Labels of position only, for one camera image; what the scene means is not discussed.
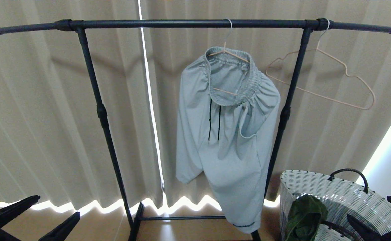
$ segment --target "laundry basket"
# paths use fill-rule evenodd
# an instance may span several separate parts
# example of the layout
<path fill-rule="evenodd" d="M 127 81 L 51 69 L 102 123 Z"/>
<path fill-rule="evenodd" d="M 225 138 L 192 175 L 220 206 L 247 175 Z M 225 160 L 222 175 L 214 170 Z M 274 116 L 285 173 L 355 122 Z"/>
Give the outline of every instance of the laundry basket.
<path fill-rule="evenodd" d="M 365 185 L 335 179 L 335 175 L 342 171 L 354 171 L 361 175 Z M 318 198 L 328 209 L 327 221 L 353 233 L 356 231 L 347 221 L 347 214 L 384 235 L 391 232 L 391 203 L 383 197 L 368 189 L 366 178 L 360 171 L 354 169 L 341 169 L 330 176 L 299 170 L 288 170 L 281 174 L 280 209 L 281 209 L 281 236 L 285 237 L 287 215 L 293 201 L 303 195 L 312 195 Z M 342 235 L 328 226 L 320 225 L 316 240 L 348 241 L 353 240 Z"/>

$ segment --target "garment rack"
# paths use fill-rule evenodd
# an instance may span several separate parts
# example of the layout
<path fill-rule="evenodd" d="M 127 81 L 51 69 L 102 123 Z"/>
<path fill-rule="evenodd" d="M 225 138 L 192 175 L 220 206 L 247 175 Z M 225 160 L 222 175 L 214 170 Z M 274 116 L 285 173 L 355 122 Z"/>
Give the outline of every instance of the garment rack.
<path fill-rule="evenodd" d="M 286 128 L 287 120 L 290 117 L 290 104 L 292 102 L 293 94 L 295 92 L 296 83 L 298 81 L 299 73 L 301 71 L 302 61 L 304 60 L 304 54 L 307 49 L 308 41 L 310 40 L 310 34 L 313 31 L 324 31 L 328 28 L 328 20 L 320 18 L 317 20 L 231 20 L 232 27 L 234 28 L 299 28 L 303 29 L 301 37 L 301 45 L 298 51 L 298 57 L 296 59 L 295 68 L 292 75 L 289 91 L 287 94 L 285 105 L 280 114 L 280 122 L 278 125 L 278 132 L 274 142 L 272 150 L 268 175 L 266 180 L 265 192 L 266 195 L 268 184 L 272 175 L 275 160 L 277 158 L 278 149 L 280 147 L 281 138 L 283 136 L 284 129 Z M 345 30 L 357 30 L 368 32 L 385 32 L 391 34 L 391 26 L 377 26 L 366 25 L 358 23 L 340 23 L 329 21 L 329 29 L 345 29 Z M 229 20 L 71 20 L 64 19 L 54 23 L 41 23 L 30 24 L 22 26 L 9 26 L 0 27 L 0 35 L 13 32 L 32 32 L 42 30 L 60 30 L 76 32 L 78 34 L 79 42 L 81 43 L 82 52 L 84 54 L 85 64 L 87 65 L 88 75 L 90 77 L 91 85 L 93 87 L 94 97 L 97 104 L 97 115 L 100 119 L 103 131 L 105 133 L 106 142 L 108 144 L 109 153 L 111 155 L 112 164 L 116 179 L 119 186 L 122 199 L 124 201 L 125 212 L 127 214 L 128 223 L 130 224 L 130 236 L 129 241 L 135 241 L 137 239 L 137 233 L 139 231 L 141 221 L 151 220 L 182 220 L 182 219 L 223 219 L 223 215 L 210 215 L 210 216 L 179 216 L 179 217 L 144 217 L 143 210 L 144 205 L 142 202 L 139 204 L 136 216 L 134 219 L 131 216 L 130 208 L 127 202 L 125 194 L 124 183 L 122 181 L 121 172 L 119 170 L 118 160 L 116 158 L 114 143 L 111 137 L 111 131 L 109 129 L 108 114 L 106 108 L 103 105 L 102 98 L 99 91 L 99 86 L 96 80 L 96 74 L 94 73 L 93 61 L 90 56 L 90 49 L 88 47 L 87 36 L 85 35 L 85 29 L 98 29 L 98 28 L 229 28 Z M 258 231 L 252 232 L 252 239 L 260 241 Z"/>

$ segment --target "brown floor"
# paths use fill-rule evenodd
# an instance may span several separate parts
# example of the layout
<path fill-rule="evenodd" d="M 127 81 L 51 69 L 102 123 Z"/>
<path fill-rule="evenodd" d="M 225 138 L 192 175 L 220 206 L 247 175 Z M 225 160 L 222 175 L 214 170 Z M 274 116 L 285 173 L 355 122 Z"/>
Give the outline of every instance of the brown floor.
<path fill-rule="evenodd" d="M 264 207 L 259 234 L 263 241 L 278 240 L 279 207 Z M 29 209 L 3 229 L 22 241 L 38 240 L 64 221 L 73 212 L 55 212 L 52 209 L 35 211 Z M 150 207 L 146 207 L 145 216 L 155 216 Z M 205 206 L 195 212 L 181 207 L 173 215 L 220 215 L 212 206 Z M 130 228 L 122 209 L 102 214 L 92 209 L 81 217 L 81 220 L 69 234 L 67 241 L 94 240 L 128 240 Z M 251 240 L 251 236 L 237 230 L 226 220 L 175 220 L 175 221 L 142 221 L 138 239 L 141 241 L 201 241 L 201 240 Z"/>

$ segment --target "black drawstring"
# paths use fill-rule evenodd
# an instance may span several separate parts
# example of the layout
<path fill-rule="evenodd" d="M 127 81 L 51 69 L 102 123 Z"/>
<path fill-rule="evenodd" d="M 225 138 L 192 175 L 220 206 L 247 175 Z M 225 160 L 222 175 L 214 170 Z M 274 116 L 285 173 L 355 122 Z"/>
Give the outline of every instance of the black drawstring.
<path fill-rule="evenodd" d="M 218 140 L 219 140 L 219 132 L 221 130 L 221 109 L 219 106 L 219 126 L 218 126 Z M 210 143 L 210 132 L 212 131 L 212 99 L 210 99 L 210 108 L 209 108 L 209 143 Z"/>
<path fill-rule="evenodd" d="M 219 133 L 221 130 L 221 106 L 219 106 L 219 126 L 218 126 L 218 140 L 219 140 Z"/>
<path fill-rule="evenodd" d="M 209 109 L 209 142 L 210 142 L 211 130 L 212 130 L 212 99 L 210 99 L 210 109 Z"/>

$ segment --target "curtain fold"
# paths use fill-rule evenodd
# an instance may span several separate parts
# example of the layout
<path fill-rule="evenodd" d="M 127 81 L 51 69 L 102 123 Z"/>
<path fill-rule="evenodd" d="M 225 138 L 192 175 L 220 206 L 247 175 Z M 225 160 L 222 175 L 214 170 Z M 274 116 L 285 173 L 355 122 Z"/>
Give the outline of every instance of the curtain fold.
<path fill-rule="evenodd" d="M 391 4 L 383 1 L 142 1 L 144 19 L 317 19 L 391 26 Z M 169 204 L 187 196 L 197 203 L 211 195 L 200 175 L 188 185 L 175 178 L 176 112 L 180 74 L 211 46 L 223 46 L 229 29 L 149 29 L 147 43 L 150 75 L 157 100 L 160 153 L 165 193 Z M 227 47 L 250 53 L 256 66 L 265 71 L 275 58 L 297 51 L 301 29 L 233 29 Z M 320 32 L 312 34 L 308 48 L 317 45 Z M 361 111 L 296 90 L 292 114 L 279 150 L 268 198 L 274 200 L 279 174 L 286 169 L 330 173 L 339 168 L 363 170 L 391 123 L 391 35 L 331 30 L 321 49 L 347 63 L 350 74 L 362 76 L 373 88 L 377 104 Z M 290 82 L 296 54 L 278 61 L 269 71 Z M 288 86 L 273 81 L 284 105 Z M 307 52 L 298 87 L 315 93 L 368 105 L 372 98 L 357 79 L 347 78 L 343 67 L 325 56 Z M 351 174 L 343 175 L 355 180 Z"/>
<path fill-rule="evenodd" d="M 135 19 L 137 1 L 0 2 L 0 26 Z M 88 29 L 88 43 L 130 205 L 162 205 L 139 29 Z M 0 201 L 41 195 L 76 209 L 121 198 L 78 37 L 0 36 Z"/>

